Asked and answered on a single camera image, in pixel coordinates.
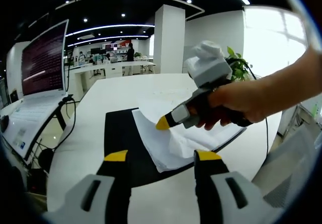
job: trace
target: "black mat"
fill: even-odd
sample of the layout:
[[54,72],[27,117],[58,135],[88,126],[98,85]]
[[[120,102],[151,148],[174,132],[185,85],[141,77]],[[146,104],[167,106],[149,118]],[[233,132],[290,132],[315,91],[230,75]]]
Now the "black mat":
[[[107,113],[104,133],[104,156],[121,150],[128,150],[132,187],[168,178],[193,166],[193,163],[191,163],[177,170],[159,173],[142,143],[132,110],[134,109]],[[97,174],[104,175],[104,173],[107,173],[106,167],[103,163]]]

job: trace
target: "human hand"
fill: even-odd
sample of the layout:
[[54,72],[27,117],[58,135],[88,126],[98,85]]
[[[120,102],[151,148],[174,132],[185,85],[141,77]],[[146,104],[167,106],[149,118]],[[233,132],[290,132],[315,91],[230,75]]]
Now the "human hand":
[[262,121],[268,115],[268,101],[260,81],[234,82],[219,87],[208,96],[213,111],[207,119],[201,119],[197,127],[205,125],[206,130],[220,121],[222,126],[230,123],[224,108],[240,111],[252,123]]

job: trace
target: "laptop keyboard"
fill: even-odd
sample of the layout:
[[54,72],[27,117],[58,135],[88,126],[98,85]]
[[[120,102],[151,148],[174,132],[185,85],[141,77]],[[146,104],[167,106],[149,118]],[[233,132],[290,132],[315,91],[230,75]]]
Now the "laptop keyboard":
[[37,122],[48,114],[53,106],[58,106],[58,98],[55,96],[28,99],[24,101],[10,116],[10,119],[19,119],[29,122]]

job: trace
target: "window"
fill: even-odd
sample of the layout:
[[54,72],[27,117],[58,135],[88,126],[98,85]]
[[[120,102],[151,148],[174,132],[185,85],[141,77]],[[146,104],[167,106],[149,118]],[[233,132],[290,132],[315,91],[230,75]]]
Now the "window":
[[149,55],[153,56],[153,52],[154,52],[154,34],[152,34],[150,37]]
[[301,19],[271,7],[245,7],[244,55],[254,74],[264,77],[300,58],[307,48]]

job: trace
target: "white fabric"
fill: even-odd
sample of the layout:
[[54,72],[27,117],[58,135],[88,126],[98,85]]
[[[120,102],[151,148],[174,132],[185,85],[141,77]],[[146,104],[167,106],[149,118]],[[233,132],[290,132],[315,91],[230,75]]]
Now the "white fabric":
[[143,144],[150,153],[159,172],[180,168],[193,161],[194,150],[215,150],[225,144],[242,128],[230,124],[216,124],[211,131],[195,126],[185,129],[182,124],[169,130],[155,128],[158,120],[191,96],[191,91],[154,95],[155,99],[138,100],[139,113],[133,111],[134,120]]

